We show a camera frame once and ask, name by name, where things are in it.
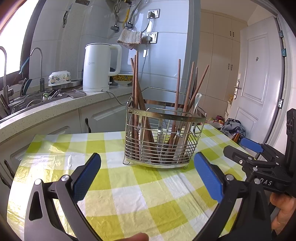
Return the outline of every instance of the white cloth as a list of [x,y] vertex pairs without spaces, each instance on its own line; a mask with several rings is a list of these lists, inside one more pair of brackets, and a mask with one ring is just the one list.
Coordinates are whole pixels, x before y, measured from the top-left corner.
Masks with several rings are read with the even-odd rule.
[[117,42],[122,44],[124,47],[133,49],[136,44],[142,43],[142,32],[124,29]]

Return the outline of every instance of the white electric kettle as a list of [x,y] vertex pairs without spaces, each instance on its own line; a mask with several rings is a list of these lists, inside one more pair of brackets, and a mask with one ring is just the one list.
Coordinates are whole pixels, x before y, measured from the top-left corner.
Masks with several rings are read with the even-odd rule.
[[[117,49],[118,51],[115,72],[110,72],[111,49]],[[118,75],[121,69],[121,46],[94,43],[88,44],[85,50],[83,91],[99,92],[109,90],[110,76]]]

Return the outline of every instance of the kitchen sink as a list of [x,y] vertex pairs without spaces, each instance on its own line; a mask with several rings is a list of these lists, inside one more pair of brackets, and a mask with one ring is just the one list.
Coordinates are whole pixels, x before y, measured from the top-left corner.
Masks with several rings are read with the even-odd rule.
[[0,123],[8,120],[9,118],[16,116],[20,113],[23,113],[27,110],[33,109],[37,106],[41,106],[59,99],[64,99],[68,97],[68,95],[64,94],[64,93],[59,93],[58,96],[53,97],[49,100],[45,100],[43,101],[43,94],[42,93],[38,93],[38,94],[29,94],[26,96],[22,96],[22,97],[18,97],[13,99],[10,104],[9,104],[9,108],[11,111],[11,114],[3,119],[0,120]]

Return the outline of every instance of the stone countertop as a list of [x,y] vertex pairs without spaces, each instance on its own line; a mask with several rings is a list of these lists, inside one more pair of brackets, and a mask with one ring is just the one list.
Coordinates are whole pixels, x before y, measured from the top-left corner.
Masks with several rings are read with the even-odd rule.
[[[131,94],[132,87],[129,86],[127,88],[123,88],[110,86],[109,91],[114,93],[116,96],[123,96],[126,94]],[[91,92],[86,94],[87,95],[84,97],[76,99],[67,97],[35,107],[0,123],[0,144],[15,134],[18,134],[53,117],[90,104],[114,98],[113,95],[106,92]]]

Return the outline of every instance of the yellow green checkered tablecloth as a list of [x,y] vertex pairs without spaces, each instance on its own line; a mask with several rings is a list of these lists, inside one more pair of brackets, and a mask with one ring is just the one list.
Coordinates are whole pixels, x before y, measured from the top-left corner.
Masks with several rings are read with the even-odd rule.
[[[116,240],[145,232],[151,241],[191,241],[211,216],[217,202],[212,200],[194,168],[154,169],[125,166],[124,132],[37,135],[16,172],[9,195],[7,220],[23,240],[24,218],[34,181],[57,181],[71,174],[97,152],[102,166],[84,200],[78,205],[103,240]],[[205,125],[196,152],[238,180],[245,179],[241,166],[223,155],[227,145],[237,144]],[[74,235],[59,202],[55,202],[63,226]],[[235,220],[239,204],[223,231]]]

